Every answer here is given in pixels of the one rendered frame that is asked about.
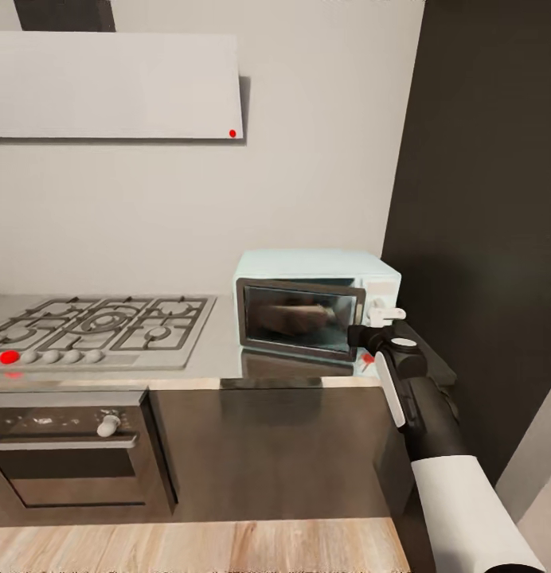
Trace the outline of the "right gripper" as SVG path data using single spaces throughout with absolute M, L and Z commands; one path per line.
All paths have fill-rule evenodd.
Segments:
M 347 341 L 348 346 L 363 347 L 369 350 L 369 345 L 373 337 L 379 333 L 387 333 L 388 335 L 396 335 L 393 326 L 383 325 L 383 328 L 367 327 L 366 325 L 348 325 Z

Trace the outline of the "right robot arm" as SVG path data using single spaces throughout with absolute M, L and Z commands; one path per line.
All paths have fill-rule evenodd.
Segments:
M 375 357 L 404 434 L 437 573 L 545 573 L 459 429 L 455 403 L 427 376 L 423 351 L 383 325 L 405 319 L 406 312 L 370 308 L 366 316 L 366 325 L 348 325 L 348 346 Z

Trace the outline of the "microwave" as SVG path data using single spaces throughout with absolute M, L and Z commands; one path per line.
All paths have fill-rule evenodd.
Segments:
M 362 248 L 244 249 L 233 276 L 239 344 L 356 362 L 348 325 L 396 308 L 401 276 Z

